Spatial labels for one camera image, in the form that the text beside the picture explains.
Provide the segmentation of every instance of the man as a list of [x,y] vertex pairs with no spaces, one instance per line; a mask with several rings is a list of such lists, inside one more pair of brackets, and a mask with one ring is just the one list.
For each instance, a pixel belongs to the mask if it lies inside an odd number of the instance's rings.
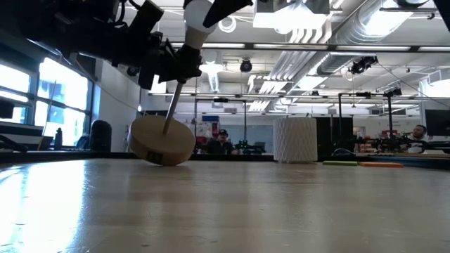
[[423,125],[417,125],[413,133],[409,136],[411,140],[415,141],[425,141],[425,136],[427,134],[427,127]]
[[[423,125],[417,125],[413,133],[408,137],[413,141],[425,141],[427,139],[427,127]],[[422,152],[422,143],[411,143],[411,147],[408,148],[408,153],[418,154]]]
[[228,132],[224,129],[219,131],[217,140],[211,140],[207,144],[207,153],[214,155],[237,155],[239,152],[234,149],[233,144],[227,141]]

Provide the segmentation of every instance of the monitor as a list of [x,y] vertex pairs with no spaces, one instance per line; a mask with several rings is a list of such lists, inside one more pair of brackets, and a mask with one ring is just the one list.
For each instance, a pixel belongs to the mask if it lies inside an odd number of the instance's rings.
[[429,136],[450,136],[450,110],[425,110],[425,118]]

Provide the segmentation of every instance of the wooden disc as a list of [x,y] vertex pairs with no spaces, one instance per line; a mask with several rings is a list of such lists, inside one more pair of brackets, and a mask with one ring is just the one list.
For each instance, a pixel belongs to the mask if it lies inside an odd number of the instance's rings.
[[184,124],[172,119],[167,134],[162,133],[165,117],[149,115],[131,124],[128,145],[141,159],[164,166],[174,166],[189,159],[195,137]]

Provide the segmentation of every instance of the cap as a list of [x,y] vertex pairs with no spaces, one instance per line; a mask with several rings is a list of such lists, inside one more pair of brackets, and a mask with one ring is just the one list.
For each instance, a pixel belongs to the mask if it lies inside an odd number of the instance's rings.
[[219,131],[219,135],[226,135],[228,136],[228,132],[225,129],[222,129]]

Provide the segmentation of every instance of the textured white cylinder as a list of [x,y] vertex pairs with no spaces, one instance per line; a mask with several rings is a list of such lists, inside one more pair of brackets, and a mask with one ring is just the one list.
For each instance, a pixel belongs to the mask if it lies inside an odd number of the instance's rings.
[[274,160],[317,161],[316,119],[290,117],[274,121]]

